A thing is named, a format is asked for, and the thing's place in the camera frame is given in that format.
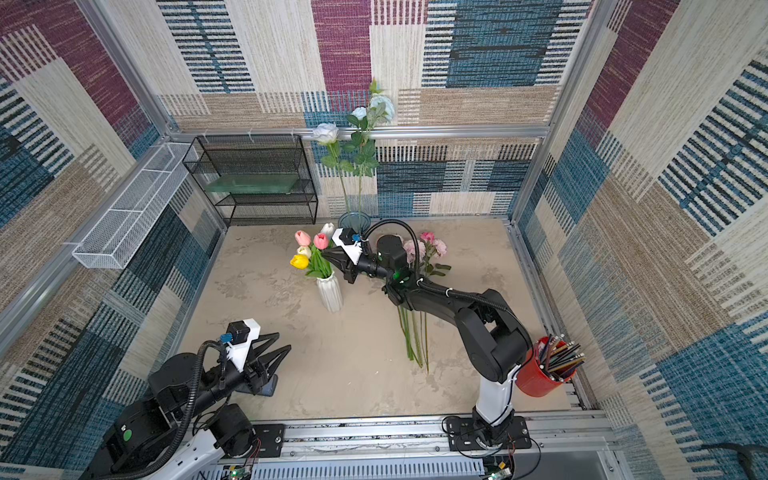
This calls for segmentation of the light pink carnation stem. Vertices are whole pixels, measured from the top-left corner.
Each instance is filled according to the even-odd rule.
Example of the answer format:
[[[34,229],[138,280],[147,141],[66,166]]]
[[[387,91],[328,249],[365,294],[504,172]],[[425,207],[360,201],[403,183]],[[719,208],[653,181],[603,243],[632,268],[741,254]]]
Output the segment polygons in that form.
[[[419,262],[424,263],[425,262],[425,256],[427,253],[426,245],[423,241],[419,240],[417,242],[414,242],[413,240],[407,240],[403,244],[403,248],[406,251],[407,254],[407,261],[409,264],[415,264],[416,262],[416,253],[419,253]]]

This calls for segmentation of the single pink tulip stem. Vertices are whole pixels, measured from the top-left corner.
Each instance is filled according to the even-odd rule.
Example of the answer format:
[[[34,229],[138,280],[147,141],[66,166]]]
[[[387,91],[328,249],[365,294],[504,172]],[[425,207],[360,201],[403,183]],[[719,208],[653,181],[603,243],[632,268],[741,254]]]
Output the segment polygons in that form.
[[[398,317],[400,328],[405,340],[406,355],[410,361],[415,362],[419,368],[424,367],[424,360],[420,348],[419,340],[417,339],[418,324],[414,314],[407,310],[403,306],[399,306]]]

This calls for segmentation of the hot pink rose stem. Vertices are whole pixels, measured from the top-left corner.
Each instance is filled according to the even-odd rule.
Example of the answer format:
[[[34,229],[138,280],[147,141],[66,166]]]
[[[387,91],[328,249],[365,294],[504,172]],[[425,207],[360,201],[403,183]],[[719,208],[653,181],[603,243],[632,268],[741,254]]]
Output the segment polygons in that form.
[[[427,246],[434,246],[436,243],[436,236],[433,232],[422,232],[420,239]]]

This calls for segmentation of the pink carnation twin stem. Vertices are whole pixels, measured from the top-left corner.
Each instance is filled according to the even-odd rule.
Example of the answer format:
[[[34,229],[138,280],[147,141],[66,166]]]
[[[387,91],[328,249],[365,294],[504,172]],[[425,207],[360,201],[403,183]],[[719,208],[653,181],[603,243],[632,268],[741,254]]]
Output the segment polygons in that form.
[[[439,257],[444,257],[447,254],[447,245],[444,241],[440,239],[435,239],[433,241],[433,246],[436,250],[436,253]]]

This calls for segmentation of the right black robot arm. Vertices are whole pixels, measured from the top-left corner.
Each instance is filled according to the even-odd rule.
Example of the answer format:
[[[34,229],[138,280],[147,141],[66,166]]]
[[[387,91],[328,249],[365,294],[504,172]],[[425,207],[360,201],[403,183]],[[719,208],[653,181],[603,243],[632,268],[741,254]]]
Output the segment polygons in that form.
[[[532,341],[502,295],[493,289],[464,292],[433,282],[416,265],[420,255],[408,253],[395,235],[380,237],[371,249],[360,234],[338,229],[332,243],[323,257],[348,283],[360,274],[382,279],[383,291],[394,305],[432,315],[457,329],[481,384],[471,424],[446,426],[446,433],[474,442],[476,450],[495,450],[511,441],[515,382],[529,361]]]

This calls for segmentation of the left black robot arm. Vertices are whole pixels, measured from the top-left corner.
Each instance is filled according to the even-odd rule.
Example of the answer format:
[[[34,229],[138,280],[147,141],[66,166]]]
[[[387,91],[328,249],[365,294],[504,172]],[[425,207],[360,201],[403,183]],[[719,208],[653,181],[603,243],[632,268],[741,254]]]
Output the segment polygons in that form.
[[[181,447],[192,421],[222,399],[239,392],[267,394],[276,384],[279,365],[290,353],[270,333],[245,348],[242,368],[226,357],[219,340],[205,341],[198,352],[180,353],[149,378],[144,398],[126,407],[105,433],[83,479],[138,479],[157,473]]]

